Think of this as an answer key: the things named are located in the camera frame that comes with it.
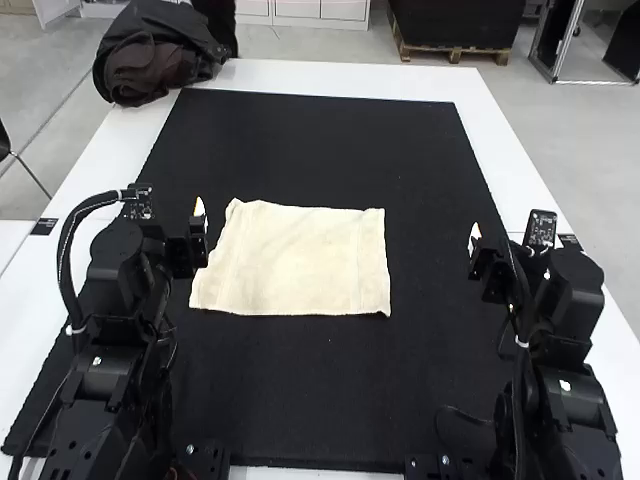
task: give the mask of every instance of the black jacket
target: black jacket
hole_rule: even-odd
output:
[[[208,19],[186,3],[131,0],[104,35],[93,81],[108,102],[140,106],[213,77],[231,49],[218,43]]]

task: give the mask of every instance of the black mat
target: black mat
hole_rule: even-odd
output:
[[[441,404],[491,416],[509,376],[494,352],[502,310],[466,280],[467,239],[475,221],[503,227],[453,104],[186,90],[139,180],[172,233],[202,196],[212,247],[233,197],[386,209],[390,319],[192,311],[176,283],[179,433],[220,438],[236,463],[400,471],[406,453],[437,451]],[[4,451],[30,433],[69,349],[60,338]],[[491,432],[442,427],[493,448]]]

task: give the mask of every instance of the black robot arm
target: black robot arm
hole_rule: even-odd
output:
[[[512,381],[496,402],[496,480],[622,479],[616,427],[584,363],[604,307],[604,274],[584,252],[554,248],[556,215],[531,212],[522,245],[472,234],[469,278],[505,305]]]
[[[123,216],[91,244],[83,312],[71,282],[73,236],[89,213],[118,201],[125,202]],[[206,264],[206,215],[194,212],[184,237],[165,236],[149,185],[96,195],[72,211],[58,248],[58,282],[75,358],[14,457],[10,480],[46,417],[54,434],[41,479],[164,478],[173,453],[169,372],[178,348],[166,306],[173,279],[191,278]]]

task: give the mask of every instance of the person's leg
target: person's leg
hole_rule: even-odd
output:
[[[191,3],[209,19],[209,32],[213,38],[231,48],[232,56],[237,57],[235,0],[191,0]]]

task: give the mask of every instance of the towel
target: towel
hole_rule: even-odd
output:
[[[189,306],[239,315],[391,315],[384,210],[233,199]]]

